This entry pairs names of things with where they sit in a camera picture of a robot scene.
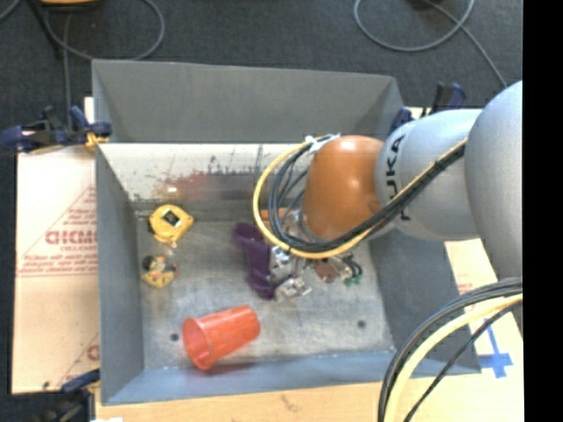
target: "wires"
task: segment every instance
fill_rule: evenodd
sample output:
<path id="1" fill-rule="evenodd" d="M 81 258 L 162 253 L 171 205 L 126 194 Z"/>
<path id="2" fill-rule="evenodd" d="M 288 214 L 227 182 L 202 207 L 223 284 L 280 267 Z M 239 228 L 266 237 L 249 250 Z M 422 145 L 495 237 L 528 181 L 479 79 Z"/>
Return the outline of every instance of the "wires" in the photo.
<path id="1" fill-rule="evenodd" d="M 487 319 L 481 326 L 472 334 L 469 340 L 462 346 L 457 352 L 450 358 L 450 360 L 446 363 L 446 365 L 442 368 L 440 373 L 436 376 L 436 378 L 432 381 L 432 384 L 428 387 L 428 389 L 422 394 L 419 400 L 414 404 L 413 408 L 408 412 L 403 422 L 410 422 L 414 416 L 414 413 L 420 408 L 422 403 L 428 398 L 428 396 L 432 393 L 432 391 L 438 386 L 438 384 L 442 381 L 443 377 L 446 376 L 448 371 L 452 368 L 452 366 L 461 358 L 461 356 L 467 351 L 467 349 L 475 344 L 475 341 L 489 328 L 492 324 L 494 324 L 497 320 L 501 317 L 505 316 L 507 313 L 512 311 L 517 306 L 521 306 L 522 302 L 515 302 L 504 309 L 501 309 L 498 313 L 496 313 L 491 318 Z"/>
<path id="2" fill-rule="evenodd" d="M 160 30 L 158 32 L 158 36 L 157 36 L 157 40 L 154 42 L 154 44 L 145 52 L 137 55 L 137 56 L 133 56 L 130 58 L 124 58 L 124 59 L 129 59 L 131 61 L 138 61 L 138 60 L 142 60 L 144 58 L 147 58 L 148 56 L 152 55 L 155 50 L 157 50 L 157 48 L 160 46 L 160 44 L 163 41 L 163 38 L 165 36 L 165 18 L 162 14 L 162 12 L 158 9 L 158 7 L 152 2 L 152 0 L 141 0 L 142 2 L 146 3 L 153 11 L 154 13 L 157 15 L 158 17 L 158 21 L 160 23 Z M 94 59 L 96 59 L 94 56 L 92 55 L 88 55 L 84 52 L 81 52 L 79 50 L 76 50 L 75 48 L 71 47 L 66 40 L 61 40 L 53 31 L 50 22 L 49 22 L 49 12 L 47 12 L 47 16 L 45 17 L 45 22 L 46 22 L 46 27 L 49 33 L 49 36 L 65 51 L 68 51 L 70 53 L 72 53 L 73 55 L 79 56 L 80 58 L 83 58 L 87 61 L 92 61 Z"/>
<path id="3" fill-rule="evenodd" d="M 22 0 L 14 0 L 10 6 L 8 6 L 4 11 L 0 12 L 0 22 L 7 18 L 12 11 L 14 11 Z"/>
<path id="4" fill-rule="evenodd" d="M 348 231 L 348 233 L 330 241 L 311 241 L 290 235 L 283 230 L 282 221 L 279 216 L 279 209 L 283 200 L 289 194 L 289 191 L 296 185 L 298 180 L 301 180 L 305 176 L 305 173 L 300 174 L 296 181 L 291 184 L 289 183 L 289 179 L 286 178 L 282 191 L 280 191 L 280 186 L 282 185 L 286 174 L 291 174 L 295 163 L 301 156 L 310 151 L 313 145 L 316 145 L 319 142 L 326 142 L 329 139 L 331 139 L 330 135 L 322 136 L 314 141 L 304 142 L 297 145 L 281 154 L 264 170 L 264 173 L 254 188 L 252 201 L 254 220 L 259 226 L 264 237 L 288 253 L 295 254 L 296 256 L 302 258 L 322 259 L 334 255 L 340 255 L 357 245 L 366 236 L 385 227 L 396 215 L 405 209 L 405 207 L 422 191 L 425 186 L 430 183 L 430 181 L 432 181 L 432 179 L 464 155 L 465 144 L 467 141 L 466 139 L 462 140 L 450 151 L 440 156 L 433 164 L 429 165 L 429 167 L 422 171 L 411 183 L 405 186 L 385 207 L 377 211 L 365 222 Z M 274 178 L 274 183 L 272 184 L 268 195 L 267 212 L 269 225 L 271 227 L 270 230 L 260 218 L 260 193 L 264 183 L 266 182 L 267 176 L 278 164 L 281 164 L 284 161 L 285 163 L 281 166 Z M 293 207 L 295 204 L 296 201 L 294 200 L 290 206 Z"/>
<path id="5" fill-rule="evenodd" d="M 419 2 L 423 2 L 424 4 L 429 5 L 430 7 L 432 7 L 436 11 L 439 11 L 443 16 L 445 16 L 446 18 L 451 20 L 454 23 L 454 26 L 446 34 L 444 34 L 442 37 L 438 38 L 437 40 L 429 42 L 428 44 L 423 44 L 423 45 L 414 46 L 414 47 L 403 47 L 403 46 L 393 45 L 393 44 L 390 44 L 390 43 L 385 42 L 383 40 L 380 40 L 379 38 L 374 36 L 372 33 L 370 33 L 369 30 L 366 28 L 366 26 L 361 21 L 360 15 L 359 15 L 360 5 L 363 3 L 363 1 L 364 0 L 355 0 L 355 3 L 354 3 L 354 20 L 355 20 L 355 23 L 358 25 L 358 28 L 360 28 L 360 30 L 363 32 L 363 34 L 365 34 L 369 39 L 371 39 L 373 42 L 375 42 L 380 47 L 387 48 L 391 51 L 400 52 L 400 53 L 424 52 L 424 51 L 429 50 L 431 48 L 438 47 L 438 46 L 442 45 L 446 40 L 450 39 L 454 34 L 456 34 L 458 31 L 461 30 L 462 32 L 465 33 L 465 35 L 472 41 L 472 43 L 475 45 L 475 47 L 483 55 L 487 65 L 491 68 L 493 73 L 496 75 L 497 79 L 501 82 L 502 87 L 504 87 L 504 88 L 507 87 L 506 81 L 502 77 L 500 71 L 494 65 L 493 61 L 491 60 L 491 58 L 487 54 L 486 50 L 479 44 L 477 39 L 475 39 L 475 37 L 464 27 L 465 21 L 467 20 L 467 18 L 469 17 L 469 15 L 472 12 L 473 5 L 475 4 L 475 0 L 469 0 L 469 3 L 467 4 L 467 7 L 465 8 L 464 14 L 460 19 L 455 18 L 452 14 L 450 14 L 449 12 L 444 10 L 442 6 L 440 6 L 438 4 L 434 4 L 430 0 L 417 0 Z"/>
<path id="6" fill-rule="evenodd" d="M 522 278 L 500 280 L 491 285 L 479 287 L 459 296 L 434 313 L 433 316 L 429 317 L 403 343 L 391 360 L 381 388 L 377 408 L 377 420 L 379 422 L 392 420 L 397 408 L 398 396 L 400 395 L 400 391 L 404 388 L 407 378 L 414 371 L 418 362 L 420 362 L 437 343 L 465 324 L 477 320 L 480 317 L 494 317 L 499 310 L 521 302 L 522 298 Z M 485 303 L 484 306 L 477 307 L 470 313 L 455 316 L 455 318 L 452 319 L 460 310 L 482 302 Z M 425 339 L 428 330 L 443 321 L 449 322 Z"/>
<path id="7" fill-rule="evenodd" d="M 146 51 L 140 53 L 139 55 L 136 56 L 132 56 L 129 58 L 122 58 L 122 59 L 128 59 L 131 61 L 139 61 L 142 59 L 145 59 L 149 56 L 151 56 L 158 47 L 160 47 L 160 45 L 162 44 L 162 41 L 164 39 L 165 36 L 165 18 L 162 14 L 162 12 L 158 9 L 158 7 L 154 4 L 154 2 L 152 2 L 152 0 L 140 0 L 143 3 L 147 4 L 152 11 L 157 15 L 158 18 L 158 23 L 160 25 L 159 31 L 158 31 L 158 35 L 157 35 L 157 39 L 155 40 L 155 42 L 152 44 L 152 46 L 147 49 Z M 13 12 L 13 10 L 19 5 L 19 3 L 21 2 L 21 0 L 14 0 L 14 2 L 6 9 L 4 10 L 2 13 L 0 13 L 0 22 L 2 22 L 2 20 L 4 18 L 6 18 L 9 14 L 11 14 Z M 63 62 L 63 74 L 64 74 L 64 95 L 65 95 L 65 104 L 67 106 L 67 108 L 70 108 L 71 104 L 71 95 L 70 95 L 70 73 L 69 73 L 69 54 L 73 54 L 75 56 L 78 56 L 86 61 L 92 61 L 94 59 L 96 59 L 94 56 L 92 55 L 88 55 L 84 52 L 81 52 L 73 47 L 71 47 L 68 43 L 68 37 L 69 37 L 69 26 L 70 26 L 70 20 L 72 18 L 72 13 L 69 13 L 65 23 L 64 23 L 64 28 L 63 28 L 63 35 L 62 35 L 62 39 L 57 36 L 57 34 L 55 34 L 55 32 L 53 31 L 51 25 L 50 25 L 50 13 L 51 10 L 47 10 L 45 11 L 45 16 L 41 17 L 41 22 L 42 25 L 45 28 L 45 31 L 47 32 L 47 35 L 49 37 L 49 39 L 52 41 L 52 43 L 54 43 L 55 47 L 59 46 L 62 49 L 62 62 Z"/>

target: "gray bin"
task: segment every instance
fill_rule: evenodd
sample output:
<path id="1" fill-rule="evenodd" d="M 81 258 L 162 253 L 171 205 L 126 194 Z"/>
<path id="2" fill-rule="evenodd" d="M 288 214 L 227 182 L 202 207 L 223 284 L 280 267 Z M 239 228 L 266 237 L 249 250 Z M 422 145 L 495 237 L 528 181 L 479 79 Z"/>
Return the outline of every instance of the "gray bin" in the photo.
<path id="1" fill-rule="evenodd" d="M 412 330 L 458 295 L 443 244 L 393 230 L 355 251 L 359 286 L 311 275 L 309 295 L 268 302 L 244 282 L 245 257 L 230 239 L 236 222 L 252 222 L 258 174 L 288 144 L 325 133 L 384 139 L 402 105 L 393 78 L 164 62 L 92 67 L 96 119 L 114 128 L 96 159 L 103 404 L 380 381 Z M 176 249 L 147 230 L 163 203 L 195 218 Z M 159 290 L 139 279 L 154 253 L 179 264 Z M 184 350 L 184 319 L 240 304 L 256 310 L 260 336 L 200 371 Z M 468 338 L 456 333 L 415 374 L 435 374 Z M 470 351 L 453 372 L 478 370 Z"/>

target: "yellow cable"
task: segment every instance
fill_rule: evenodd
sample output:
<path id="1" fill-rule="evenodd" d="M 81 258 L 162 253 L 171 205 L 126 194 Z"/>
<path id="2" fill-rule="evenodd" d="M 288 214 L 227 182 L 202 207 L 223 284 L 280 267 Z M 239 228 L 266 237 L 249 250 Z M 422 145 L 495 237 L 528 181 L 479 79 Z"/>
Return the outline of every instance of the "yellow cable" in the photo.
<path id="1" fill-rule="evenodd" d="M 296 256 L 301 257 L 301 258 L 323 259 L 323 258 L 329 258 L 329 257 L 332 257 L 332 256 L 340 255 L 340 254 L 344 253 L 345 251 L 351 249 L 352 247 L 357 245 L 361 240 L 363 240 L 363 238 L 366 237 L 372 229 L 365 230 L 360 235 L 353 237 L 352 239 L 350 239 L 349 241 L 347 241 L 343 245 L 341 245 L 341 246 L 339 246 L 335 249 L 331 249 L 329 251 L 321 251 L 321 252 L 301 251 L 301 250 L 292 248 L 289 244 L 284 243 L 282 240 L 278 239 L 274 235 L 274 233 L 272 233 L 269 230 L 269 228 L 266 226 L 266 224 L 262 221 L 262 218 L 260 217 L 260 208 L 259 208 L 260 193 L 262 191 L 262 187 L 264 186 L 264 183 L 266 182 L 267 177 L 270 175 L 270 173 L 272 173 L 274 168 L 279 163 L 281 163 L 284 159 L 293 155 L 294 153 L 296 153 L 297 151 L 299 151 L 303 147 L 306 147 L 307 145 L 312 144 L 313 142 L 309 142 L 309 141 L 302 142 L 301 144 L 296 145 L 295 147 L 287 150 L 286 152 L 279 155 L 264 170 L 264 172 L 260 176 L 258 182 L 256 183 L 256 187 L 254 188 L 254 195 L 252 196 L 252 212 L 254 214 L 254 221 L 258 225 L 260 232 L 262 233 L 262 235 L 264 235 L 266 240 L 269 241 L 270 243 L 277 245 L 278 247 L 282 248 L 286 252 L 289 252 L 292 255 L 296 255 Z"/>
<path id="2" fill-rule="evenodd" d="M 258 182 L 256 183 L 256 186 L 254 187 L 254 195 L 252 196 L 252 212 L 253 212 L 253 215 L 254 215 L 254 221 L 258 225 L 260 232 L 266 238 L 266 240 L 269 241 L 271 244 L 277 245 L 278 247 L 280 247 L 281 249 L 283 249 L 284 251 L 286 251 L 288 253 L 291 253 L 291 254 L 296 255 L 298 257 L 301 257 L 301 258 L 307 258 L 307 259 L 324 259 L 324 258 L 330 258 L 330 257 L 336 256 L 336 255 L 341 255 L 341 254 L 345 253 L 346 251 L 350 250 L 352 247 L 356 246 L 358 243 L 360 243 L 361 240 L 363 240 L 369 233 L 371 233 L 377 227 L 376 225 L 369 227 L 368 229 L 366 229 L 365 231 L 363 231 L 359 235 L 356 235 L 355 237 L 353 237 L 349 241 L 345 242 L 344 244 L 342 244 L 339 247 L 336 247 L 334 249 L 327 250 L 327 251 L 312 252 L 312 251 L 301 251 L 301 250 L 298 250 L 298 249 L 294 249 L 293 247 L 291 247 L 291 245 L 284 243 L 281 239 L 277 238 L 275 236 L 275 234 L 272 233 L 270 231 L 270 229 L 266 226 L 266 224 L 262 221 L 262 218 L 260 217 L 260 208 L 259 208 L 259 206 L 260 206 L 260 194 L 261 194 L 261 191 L 262 191 L 262 187 L 264 186 L 264 183 L 266 183 L 267 177 L 270 175 L 270 173 L 272 173 L 272 171 L 275 169 L 275 167 L 278 164 L 280 164 L 284 159 L 293 155 L 294 153 L 296 153 L 297 151 L 299 151 L 303 147 L 311 145 L 315 141 L 322 139 L 322 137 L 324 137 L 324 136 L 318 137 L 314 141 L 302 142 L 302 143 L 296 145 L 295 147 L 292 147 L 291 149 L 285 151 L 281 155 L 279 155 L 264 170 L 264 172 L 260 176 Z M 450 151 L 452 151 L 453 149 L 457 149 L 458 147 L 461 147 L 466 142 L 467 142 L 467 138 L 463 139 L 461 142 L 459 142 L 457 145 L 455 145 L 452 149 L 450 149 Z M 440 161 L 447 154 L 448 154 L 448 152 L 444 153 L 433 164 L 429 165 L 423 172 L 421 172 L 418 176 L 416 176 L 413 181 L 411 181 L 399 193 L 397 193 L 397 195 L 395 195 L 395 197 L 393 197 L 393 199 L 391 199 L 389 203 L 393 202 L 395 199 L 398 199 L 403 193 L 407 192 L 413 186 L 414 182 L 416 182 L 420 177 L 422 177 L 426 173 L 428 173 L 428 171 L 434 166 L 434 164 L 437 163 L 438 161 Z"/>
<path id="3" fill-rule="evenodd" d="M 395 419 L 395 414 L 398 407 L 398 399 L 401 392 L 406 386 L 406 383 L 413 373 L 414 369 L 416 369 L 418 364 L 428 354 L 428 352 L 430 352 L 431 349 L 433 349 L 443 339 L 447 338 L 451 333 L 459 330 L 464 325 L 474 322 L 475 320 L 478 320 L 480 318 L 491 316 L 492 314 L 497 313 L 501 309 L 504 309 L 507 306 L 512 305 L 513 303 L 521 302 L 522 299 L 523 295 L 518 294 L 512 297 L 504 298 L 500 301 L 499 299 L 494 299 L 494 301 L 492 302 L 480 303 L 479 306 L 477 306 L 471 312 L 465 313 L 462 316 L 453 319 L 452 321 L 448 322 L 443 327 L 435 331 L 432 335 L 430 335 L 413 352 L 411 357 L 405 362 L 405 365 L 402 367 L 400 373 L 397 375 L 397 380 L 395 381 L 395 385 L 393 386 L 389 401 L 385 408 L 384 422 L 392 422 Z"/>

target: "bin floor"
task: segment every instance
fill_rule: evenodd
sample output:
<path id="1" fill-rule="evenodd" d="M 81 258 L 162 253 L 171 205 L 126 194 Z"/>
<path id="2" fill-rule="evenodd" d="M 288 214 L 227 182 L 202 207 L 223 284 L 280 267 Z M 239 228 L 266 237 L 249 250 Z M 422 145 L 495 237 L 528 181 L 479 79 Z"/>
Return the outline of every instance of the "bin floor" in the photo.
<path id="1" fill-rule="evenodd" d="M 184 320 L 242 304 L 258 314 L 260 335 L 223 363 L 393 349 L 367 243 L 354 250 L 363 269 L 359 285 L 324 283 L 310 271 L 305 275 L 309 294 L 266 301 L 245 282 L 245 254 L 231 241 L 236 222 L 247 221 L 196 221 L 173 249 L 154 239 L 147 219 L 138 217 L 139 265 L 147 255 L 164 254 L 179 269 L 161 289 L 139 280 L 145 368 L 191 367 L 182 339 Z"/>

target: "blue tape marking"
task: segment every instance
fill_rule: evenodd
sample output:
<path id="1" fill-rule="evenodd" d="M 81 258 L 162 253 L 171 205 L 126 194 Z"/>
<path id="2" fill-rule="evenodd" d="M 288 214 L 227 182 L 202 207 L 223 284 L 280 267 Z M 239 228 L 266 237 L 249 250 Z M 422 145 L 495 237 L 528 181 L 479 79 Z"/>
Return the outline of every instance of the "blue tape marking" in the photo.
<path id="1" fill-rule="evenodd" d="M 486 327 L 486 332 L 491 340 L 491 346 L 493 346 L 493 354 L 479 355 L 479 364 L 482 368 L 490 367 L 494 372 L 495 378 L 504 378 L 507 376 L 505 367 L 512 366 L 514 363 L 510 359 L 508 353 L 501 353 L 499 347 L 494 338 L 493 327 Z"/>

